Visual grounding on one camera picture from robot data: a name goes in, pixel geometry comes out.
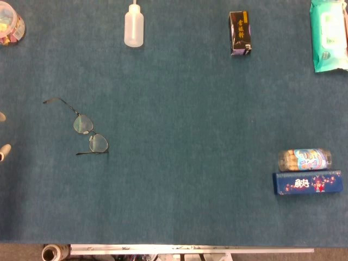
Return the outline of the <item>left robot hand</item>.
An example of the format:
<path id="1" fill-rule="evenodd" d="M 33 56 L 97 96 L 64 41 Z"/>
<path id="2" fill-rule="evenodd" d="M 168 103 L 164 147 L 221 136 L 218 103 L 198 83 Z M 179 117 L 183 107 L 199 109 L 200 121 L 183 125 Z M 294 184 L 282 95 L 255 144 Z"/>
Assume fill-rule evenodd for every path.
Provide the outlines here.
<path id="1" fill-rule="evenodd" d="M 6 119 L 7 119 L 6 116 L 2 112 L 0 112 L 0 122 L 4 122 L 6 121 Z M 10 151 L 11 151 L 10 144 L 3 145 L 0 149 L 0 160 L 4 161 Z"/>

